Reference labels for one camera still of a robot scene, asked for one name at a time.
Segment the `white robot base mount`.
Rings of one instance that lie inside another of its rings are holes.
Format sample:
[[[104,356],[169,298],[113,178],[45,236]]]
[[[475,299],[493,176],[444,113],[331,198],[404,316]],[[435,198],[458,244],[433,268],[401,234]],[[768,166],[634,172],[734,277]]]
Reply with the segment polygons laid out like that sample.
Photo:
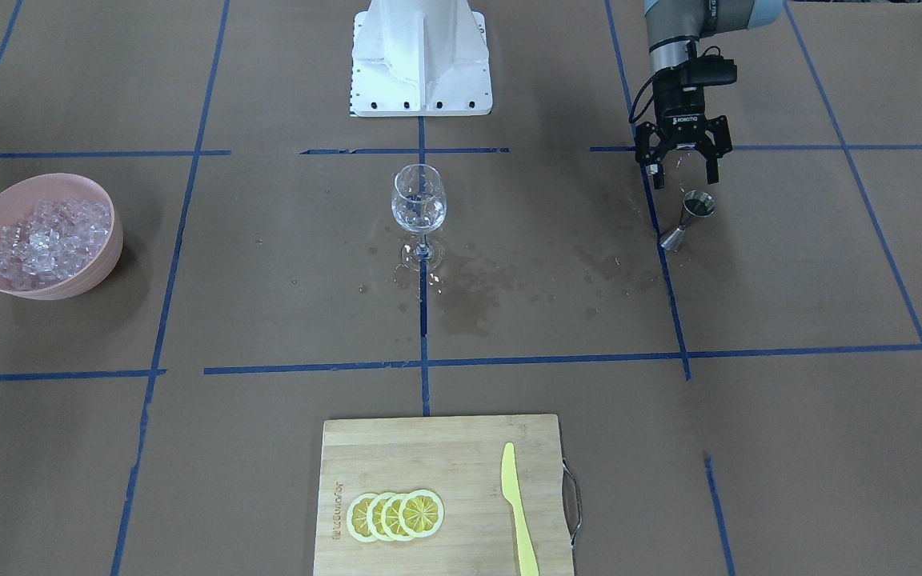
[[[493,110],[484,15],[467,1],[372,1],[352,26],[352,117],[466,117]]]

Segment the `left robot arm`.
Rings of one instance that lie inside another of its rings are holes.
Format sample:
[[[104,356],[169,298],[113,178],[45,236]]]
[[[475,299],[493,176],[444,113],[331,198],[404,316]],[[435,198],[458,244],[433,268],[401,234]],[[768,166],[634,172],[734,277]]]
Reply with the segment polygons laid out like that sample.
[[[647,1],[644,4],[651,76],[637,92],[629,122],[634,127],[635,160],[651,176],[652,187],[666,183],[663,158],[673,150],[695,150],[704,160],[710,185],[720,181],[720,159],[732,152],[728,117],[709,118],[705,88],[738,80],[738,66],[720,48],[701,51],[701,40],[773,23],[780,1]]]

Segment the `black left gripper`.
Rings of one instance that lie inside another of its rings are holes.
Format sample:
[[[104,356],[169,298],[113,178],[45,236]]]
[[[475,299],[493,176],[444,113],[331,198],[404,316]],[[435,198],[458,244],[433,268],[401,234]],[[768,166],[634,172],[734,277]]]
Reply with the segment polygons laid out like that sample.
[[[691,146],[705,160],[709,185],[720,182],[720,159],[731,153],[728,117],[705,116],[704,88],[684,89],[674,70],[659,70],[652,77],[655,123],[641,122],[634,129],[635,159],[647,171],[652,189],[666,185],[663,157],[680,146]]]

